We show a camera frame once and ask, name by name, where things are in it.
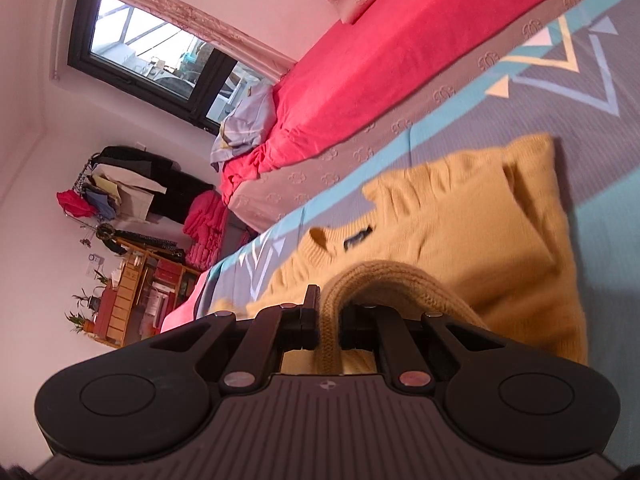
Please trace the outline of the wooden bookshelf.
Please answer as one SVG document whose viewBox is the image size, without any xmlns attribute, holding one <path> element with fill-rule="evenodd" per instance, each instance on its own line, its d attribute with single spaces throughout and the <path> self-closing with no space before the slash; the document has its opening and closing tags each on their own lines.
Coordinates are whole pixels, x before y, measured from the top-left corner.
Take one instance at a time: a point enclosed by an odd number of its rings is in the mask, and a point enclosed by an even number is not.
<svg viewBox="0 0 640 480">
<path fill-rule="evenodd" d="M 119 276 L 101 296 L 98 313 L 85 328 L 92 339 L 122 348 L 160 332 L 166 316 L 194 291 L 201 272 L 158 250 L 127 242 Z"/>
</svg>

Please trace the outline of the pink curtain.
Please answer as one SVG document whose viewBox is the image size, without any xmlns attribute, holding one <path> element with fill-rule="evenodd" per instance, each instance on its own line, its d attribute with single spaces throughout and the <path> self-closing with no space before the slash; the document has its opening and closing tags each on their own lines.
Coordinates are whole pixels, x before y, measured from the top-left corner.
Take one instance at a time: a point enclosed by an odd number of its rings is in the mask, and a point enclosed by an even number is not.
<svg viewBox="0 0 640 480">
<path fill-rule="evenodd" d="M 295 61 L 242 30 L 214 18 L 213 15 L 181 0 L 119 0 L 161 18 L 201 40 L 206 40 L 224 54 L 278 81 L 295 65 Z"/>
</svg>

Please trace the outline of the dark framed window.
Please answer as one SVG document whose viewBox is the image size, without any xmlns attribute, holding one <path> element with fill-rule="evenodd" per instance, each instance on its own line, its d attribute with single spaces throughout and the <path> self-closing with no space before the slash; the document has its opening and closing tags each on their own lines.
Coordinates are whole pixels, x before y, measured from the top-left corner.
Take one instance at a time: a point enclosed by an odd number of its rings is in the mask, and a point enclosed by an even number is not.
<svg viewBox="0 0 640 480">
<path fill-rule="evenodd" d="M 120 0 L 76 0 L 67 64 L 216 136 L 259 70 Z"/>
</svg>

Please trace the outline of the red ruffled fabric pile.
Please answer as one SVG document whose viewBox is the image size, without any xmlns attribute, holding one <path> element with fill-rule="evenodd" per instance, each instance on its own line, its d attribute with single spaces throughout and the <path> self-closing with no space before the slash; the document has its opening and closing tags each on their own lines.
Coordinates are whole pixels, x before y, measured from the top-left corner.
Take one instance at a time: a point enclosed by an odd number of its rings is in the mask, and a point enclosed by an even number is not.
<svg viewBox="0 0 640 480">
<path fill-rule="evenodd" d="M 204 271 L 219 259 L 226 234 L 229 209 L 215 190 L 199 195 L 192 203 L 183 233 L 192 240 L 186 252 L 186 263 Z"/>
</svg>

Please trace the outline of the grey lilac crumpled cloth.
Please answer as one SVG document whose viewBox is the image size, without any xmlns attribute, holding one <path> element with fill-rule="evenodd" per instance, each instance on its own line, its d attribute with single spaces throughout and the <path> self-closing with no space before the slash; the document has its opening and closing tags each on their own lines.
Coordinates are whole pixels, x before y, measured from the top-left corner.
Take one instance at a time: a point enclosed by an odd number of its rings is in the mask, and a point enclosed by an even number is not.
<svg viewBox="0 0 640 480">
<path fill-rule="evenodd" d="M 220 124 L 212 151 L 210 166 L 221 172 L 230 160 L 263 144 L 277 121 L 271 84 L 255 84 L 248 95 Z"/>
</svg>

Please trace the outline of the yellow cable knit sweater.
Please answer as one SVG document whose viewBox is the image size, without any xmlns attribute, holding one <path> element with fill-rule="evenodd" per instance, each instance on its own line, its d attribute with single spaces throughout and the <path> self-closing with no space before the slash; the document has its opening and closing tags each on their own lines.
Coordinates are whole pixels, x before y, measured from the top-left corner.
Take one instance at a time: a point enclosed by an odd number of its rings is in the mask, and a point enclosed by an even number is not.
<svg viewBox="0 0 640 480">
<path fill-rule="evenodd" d="M 320 288 L 320 344 L 283 360 L 288 374 L 367 374 L 372 353 L 338 344 L 350 302 L 388 304 L 416 320 L 437 312 L 577 363 L 588 360 L 570 227 L 547 133 L 380 174 L 373 209 L 314 226 L 271 275 L 247 318 Z"/>
</svg>

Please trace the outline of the blue grey patterned bedspread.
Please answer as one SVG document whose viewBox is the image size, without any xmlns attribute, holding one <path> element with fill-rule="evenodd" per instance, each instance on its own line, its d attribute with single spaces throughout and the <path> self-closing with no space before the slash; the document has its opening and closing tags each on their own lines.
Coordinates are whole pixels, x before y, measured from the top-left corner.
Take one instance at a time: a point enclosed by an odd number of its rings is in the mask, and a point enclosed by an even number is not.
<svg viewBox="0 0 640 480">
<path fill-rule="evenodd" d="M 418 122 L 402 122 L 355 170 L 207 271 L 174 316 L 183 324 L 219 299 L 256 300 L 313 226 L 371 208 L 363 185 L 457 151 L 546 132 L 570 222 L 591 365 L 615 386 L 622 414 L 606 452 L 639 460 L 639 0 L 582 0 Z"/>
</svg>

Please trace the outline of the small potted plant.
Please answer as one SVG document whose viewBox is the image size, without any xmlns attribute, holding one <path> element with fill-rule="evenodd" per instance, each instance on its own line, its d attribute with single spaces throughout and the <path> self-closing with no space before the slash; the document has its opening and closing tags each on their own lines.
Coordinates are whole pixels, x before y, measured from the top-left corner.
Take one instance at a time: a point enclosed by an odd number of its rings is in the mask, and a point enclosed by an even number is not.
<svg viewBox="0 0 640 480">
<path fill-rule="evenodd" d="M 111 285 L 111 279 L 99 270 L 93 271 L 96 280 L 96 287 L 92 292 L 81 289 L 79 295 L 73 295 L 75 300 L 75 311 L 68 311 L 65 315 L 66 321 L 73 325 L 76 334 L 94 333 L 96 319 L 101 309 L 102 296 Z"/>
</svg>

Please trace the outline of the grey mattress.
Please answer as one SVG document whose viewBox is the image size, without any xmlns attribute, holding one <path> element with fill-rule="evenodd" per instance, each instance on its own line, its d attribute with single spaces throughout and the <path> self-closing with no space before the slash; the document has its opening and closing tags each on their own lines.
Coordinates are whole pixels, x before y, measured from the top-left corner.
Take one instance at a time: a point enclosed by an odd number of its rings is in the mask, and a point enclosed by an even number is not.
<svg viewBox="0 0 640 480">
<path fill-rule="evenodd" d="M 489 39 L 465 53 L 408 98 L 349 139 L 310 159 L 269 171 L 240 184 L 231 211 L 257 232 L 265 231 L 308 200 L 346 178 L 399 133 L 441 106 L 511 50 L 582 0 L 544 0 Z"/>
</svg>

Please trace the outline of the red bed sheet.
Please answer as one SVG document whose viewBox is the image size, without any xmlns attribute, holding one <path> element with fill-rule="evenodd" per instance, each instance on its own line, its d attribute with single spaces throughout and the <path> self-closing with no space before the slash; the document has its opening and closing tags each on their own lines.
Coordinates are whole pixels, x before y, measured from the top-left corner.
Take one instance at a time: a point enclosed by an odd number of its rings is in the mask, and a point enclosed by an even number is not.
<svg viewBox="0 0 640 480">
<path fill-rule="evenodd" d="M 355 24 L 334 24 L 274 86 L 276 123 L 224 165 L 221 196 L 348 139 L 542 2 L 376 0 Z"/>
</svg>

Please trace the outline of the clothes pile on rack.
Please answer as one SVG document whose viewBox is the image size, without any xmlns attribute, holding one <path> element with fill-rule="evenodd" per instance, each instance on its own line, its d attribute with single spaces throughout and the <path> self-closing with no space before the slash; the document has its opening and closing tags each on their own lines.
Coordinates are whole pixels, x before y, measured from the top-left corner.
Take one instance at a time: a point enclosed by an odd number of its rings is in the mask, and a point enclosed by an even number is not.
<svg viewBox="0 0 640 480">
<path fill-rule="evenodd" d="M 186 223 L 198 208 L 217 206 L 215 187 L 184 172 L 178 162 L 125 145 L 93 154 L 72 186 L 56 194 L 66 214 L 80 218 Z"/>
</svg>

